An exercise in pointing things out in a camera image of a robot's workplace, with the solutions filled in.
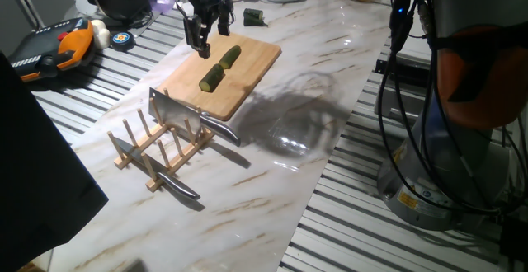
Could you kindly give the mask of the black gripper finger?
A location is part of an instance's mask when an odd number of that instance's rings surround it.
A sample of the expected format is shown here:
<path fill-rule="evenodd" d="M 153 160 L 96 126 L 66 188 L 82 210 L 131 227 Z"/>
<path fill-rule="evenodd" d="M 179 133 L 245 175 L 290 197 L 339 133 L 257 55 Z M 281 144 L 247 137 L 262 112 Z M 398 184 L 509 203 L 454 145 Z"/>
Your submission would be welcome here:
<path fill-rule="evenodd" d="M 230 20 L 233 16 L 233 1 L 223 0 L 219 4 L 219 24 L 218 31 L 220 35 L 229 36 Z"/>
<path fill-rule="evenodd" d="M 210 33 L 211 24 L 207 21 L 203 23 L 198 15 L 186 16 L 183 23 L 187 44 L 192 47 L 201 58 L 209 58 L 210 44 L 207 43 L 207 38 Z"/>

